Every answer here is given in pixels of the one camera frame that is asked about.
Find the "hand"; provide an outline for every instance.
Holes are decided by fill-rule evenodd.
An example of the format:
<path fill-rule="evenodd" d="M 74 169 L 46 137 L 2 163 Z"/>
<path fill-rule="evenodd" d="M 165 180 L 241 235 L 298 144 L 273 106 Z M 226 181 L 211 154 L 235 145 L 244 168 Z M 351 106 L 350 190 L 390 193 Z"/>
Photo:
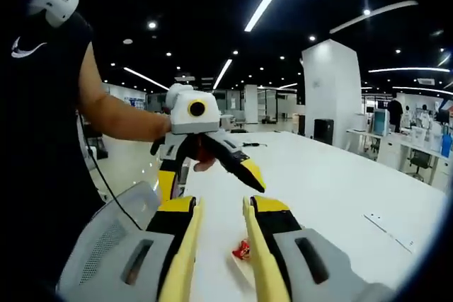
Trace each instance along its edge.
<path fill-rule="evenodd" d="M 205 148 L 201 145 L 201 139 L 197 139 L 198 142 L 198 148 L 197 148 L 197 161 L 199 161 L 197 164 L 194 165 L 193 170 L 195 172 L 198 171 L 206 171 L 209 169 L 212 165 L 215 163 L 215 157 L 210 154 L 208 151 L 206 151 Z"/>

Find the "white robot wrist camera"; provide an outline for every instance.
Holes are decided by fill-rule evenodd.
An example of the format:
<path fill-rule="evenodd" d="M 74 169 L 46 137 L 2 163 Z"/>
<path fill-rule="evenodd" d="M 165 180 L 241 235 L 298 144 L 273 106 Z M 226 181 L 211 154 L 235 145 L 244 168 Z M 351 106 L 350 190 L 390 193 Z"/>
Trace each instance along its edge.
<path fill-rule="evenodd" d="M 259 167 L 219 128 L 219 108 L 211 93 L 195 91 L 190 85 L 173 84 L 166 95 L 166 106 L 171 110 L 171 132 L 151 147 L 153 155 L 160 145 L 164 148 L 159 169 L 162 202 L 175 198 L 174 188 L 183 161 L 186 157 L 197 159 L 200 148 L 245 184 L 259 192 L 265 191 Z"/>

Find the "computer monitor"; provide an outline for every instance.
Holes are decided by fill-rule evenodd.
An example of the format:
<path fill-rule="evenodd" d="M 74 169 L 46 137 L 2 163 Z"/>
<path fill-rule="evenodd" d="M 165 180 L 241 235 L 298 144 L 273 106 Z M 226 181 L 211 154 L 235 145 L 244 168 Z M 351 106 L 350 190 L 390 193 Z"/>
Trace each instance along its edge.
<path fill-rule="evenodd" d="M 373 133 L 385 137 L 389 132 L 389 111 L 385 109 L 374 110 Z"/>
<path fill-rule="evenodd" d="M 450 112 L 448 110 L 439 110 L 439 112 L 436 112 L 435 119 L 441 124 L 448 124 L 450 120 Z"/>

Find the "white pillar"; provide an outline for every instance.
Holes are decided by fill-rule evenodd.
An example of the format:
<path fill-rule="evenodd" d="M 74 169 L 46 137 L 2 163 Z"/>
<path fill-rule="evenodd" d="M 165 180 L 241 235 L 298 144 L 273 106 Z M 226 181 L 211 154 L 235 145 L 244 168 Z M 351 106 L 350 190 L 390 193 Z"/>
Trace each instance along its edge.
<path fill-rule="evenodd" d="M 258 123 L 258 89 L 257 85 L 246 85 L 243 96 L 244 115 L 246 123 Z"/>
<path fill-rule="evenodd" d="M 313 136 L 314 120 L 334 120 L 333 145 L 346 145 L 346 129 L 361 113 L 357 53 L 333 40 L 302 51 L 305 79 L 305 134 Z"/>

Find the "black cable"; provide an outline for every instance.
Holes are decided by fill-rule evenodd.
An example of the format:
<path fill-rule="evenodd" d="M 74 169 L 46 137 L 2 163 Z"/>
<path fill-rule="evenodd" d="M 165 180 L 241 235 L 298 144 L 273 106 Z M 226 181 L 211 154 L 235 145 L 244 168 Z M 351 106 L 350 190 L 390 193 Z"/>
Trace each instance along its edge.
<path fill-rule="evenodd" d="M 260 146 L 260 145 L 267 146 L 267 144 L 263 143 L 242 143 L 242 146 Z"/>
<path fill-rule="evenodd" d="M 102 178 L 102 181 L 104 182 L 105 186 L 107 187 L 107 190 L 109 191 L 109 193 L 112 195 L 113 199 L 115 200 L 116 204 L 118 204 L 118 206 L 120 207 L 121 211 L 125 213 L 125 215 L 127 217 L 129 217 L 129 219 L 132 221 L 133 224 L 135 224 L 135 226 L 141 230 L 142 228 L 139 227 L 139 225 L 137 224 L 137 222 L 132 218 L 132 216 L 130 216 L 127 211 L 125 210 L 125 208 L 122 207 L 122 205 L 120 204 L 120 202 L 118 201 L 118 199 L 116 198 L 116 196 L 113 194 L 113 191 L 111 190 L 110 186 L 108 185 L 107 181 L 105 180 L 105 177 L 104 177 L 104 174 L 102 174 L 102 171 L 100 170 L 99 168 L 99 165 L 98 165 L 98 162 L 96 162 L 96 159 L 94 159 L 94 156 L 93 156 L 93 152 L 92 150 L 90 149 L 90 144 L 88 144 L 88 138 L 86 138 L 86 135 L 85 135 L 85 127 L 84 127 L 84 124 L 82 122 L 82 116 L 79 115 L 79 120 L 80 120 L 80 126 L 82 128 L 82 134 L 84 136 L 84 139 L 85 139 L 85 144 L 86 144 L 86 148 L 88 149 L 88 154 L 90 155 L 91 159 L 93 160 L 94 162 L 94 166 L 96 167 L 96 169 L 98 170 L 99 172 L 99 175 L 101 175 L 101 178 Z"/>

